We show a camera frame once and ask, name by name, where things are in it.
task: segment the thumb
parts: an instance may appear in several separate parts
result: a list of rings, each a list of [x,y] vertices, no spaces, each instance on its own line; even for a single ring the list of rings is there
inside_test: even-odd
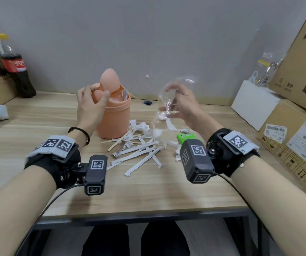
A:
[[[100,104],[103,108],[105,108],[109,98],[110,98],[110,92],[107,90],[103,93],[102,98],[100,99],[98,104]]]

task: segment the red bottle label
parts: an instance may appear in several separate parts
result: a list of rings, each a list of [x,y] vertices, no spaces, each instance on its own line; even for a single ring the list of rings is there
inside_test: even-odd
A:
[[[26,71],[26,66],[22,58],[15,60],[3,59],[2,61],[5,65],[6,70],[10,73],[18,73]]]

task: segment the white box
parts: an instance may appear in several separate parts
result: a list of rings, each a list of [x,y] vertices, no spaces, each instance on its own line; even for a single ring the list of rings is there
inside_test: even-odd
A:
[[[268,88],[243,81],[231,107],[259,131],[281,99],[283,97]]]

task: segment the black bracelet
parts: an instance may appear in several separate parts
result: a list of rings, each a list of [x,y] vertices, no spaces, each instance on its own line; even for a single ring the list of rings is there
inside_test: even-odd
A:
[[[72,130],[74,130],[74,129],[77,129],[77,130],[83,132],[83,133],[87,136],[87,139],[88,139],[88,140],[87,140],[87,142],[86,142],[85,145],[84,145],[84,146],[87,146],[87,145],[89,144],[89,142],[90,142],[90,136],[88,135],[88,133],[87,133],[85,130],[81,129],[81,128],[72,127],[72,128],[69,129],[68,134],[69,134]]]

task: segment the yellow bottle cap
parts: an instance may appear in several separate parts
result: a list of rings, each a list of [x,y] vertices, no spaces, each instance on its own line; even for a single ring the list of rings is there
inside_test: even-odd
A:
[[[7,34],[0,33],[0,40],[8,40]]]

